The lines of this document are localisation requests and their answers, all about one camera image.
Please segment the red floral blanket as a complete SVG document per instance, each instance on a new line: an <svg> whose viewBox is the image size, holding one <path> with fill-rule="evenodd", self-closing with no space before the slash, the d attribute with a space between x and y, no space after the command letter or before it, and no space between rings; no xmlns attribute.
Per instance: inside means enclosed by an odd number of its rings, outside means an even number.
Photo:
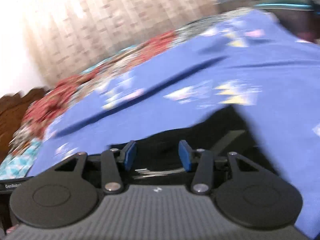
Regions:
<svg viewBox="0 0 320 240"><path fill-rule="evenodd" d="M173 46L178 37L176 30L157 35L139 45L130 46L105 59L101 63L58 82L56 87L47 91L43 98L29 105L20 128L9 142L9 153L22 154L32 139L42 139L46 128L55 118L65 113L72 104L80 101L104 77L124 73L148 61Z"/></svg>

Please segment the carved wooden headboard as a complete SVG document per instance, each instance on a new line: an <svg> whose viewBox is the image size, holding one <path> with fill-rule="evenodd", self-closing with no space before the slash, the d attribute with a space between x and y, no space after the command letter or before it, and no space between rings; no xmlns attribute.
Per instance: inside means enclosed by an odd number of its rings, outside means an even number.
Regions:
<svg viewBox="0 0 320 240"><path fill-rule="evenodd" d="M47 90L45 87L33 88L26 95L20 92L6 94L1 97L1 162L9 153L9 142L13 139L14 133L20 128L22 119L30 104L43 98Z"/></svg>

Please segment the beige patterned curtain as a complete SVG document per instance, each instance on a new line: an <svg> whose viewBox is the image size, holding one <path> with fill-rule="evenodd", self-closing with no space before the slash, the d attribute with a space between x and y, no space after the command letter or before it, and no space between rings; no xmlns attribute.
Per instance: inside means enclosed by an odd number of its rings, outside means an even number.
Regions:
<svg viewBox="0 0 320 240"><path fill-rule="evenodd" d="M22 0L28 47L41 75L61 79L189 21L218 0Z"/></svg>

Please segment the teal white patterned quilt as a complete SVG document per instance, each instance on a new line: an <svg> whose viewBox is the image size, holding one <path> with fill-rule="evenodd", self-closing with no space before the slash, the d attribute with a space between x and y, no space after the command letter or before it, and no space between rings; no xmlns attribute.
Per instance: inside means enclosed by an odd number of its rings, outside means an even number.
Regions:
<svg viewBox="0 0 320 240"><path fill-rule="evenodd" d="M36 139L20 155L9 154L1 163L1 180L23 178L33 166L42 142Z"/></svg>

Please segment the black pants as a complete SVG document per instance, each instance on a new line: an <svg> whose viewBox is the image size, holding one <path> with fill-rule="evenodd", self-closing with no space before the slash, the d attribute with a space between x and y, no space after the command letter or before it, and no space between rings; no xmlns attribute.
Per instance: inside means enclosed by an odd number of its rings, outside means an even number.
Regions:
<svg viewBox="0 0 320 240"><path fill-rule="evenodd" d="M178 143L185 140L193 149L210 150L231 131L244 131L233 151L277 173L232 105L213 111L174 106L172 103L148 108L139 103L112 114L106 120L106 148L122 149L131 140L137 143L137 155L129 183L189 183L192 177L190 172L173 173L174 169L182 166Z"/></svg>

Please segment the blue patterned bedsheet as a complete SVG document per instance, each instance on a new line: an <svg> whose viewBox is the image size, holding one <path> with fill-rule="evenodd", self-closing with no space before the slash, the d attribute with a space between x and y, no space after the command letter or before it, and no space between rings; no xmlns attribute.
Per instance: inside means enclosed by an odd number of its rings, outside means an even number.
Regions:
<svg viewBox="0 0 320 240"><path fill-rule="evenodd" d="M319 46L292 35L267 13L218 23L116 77L47 129L29 171L35 176L71 152L184 128L231 106L268 160L299 189L296 226L319 234Z"/></svg>

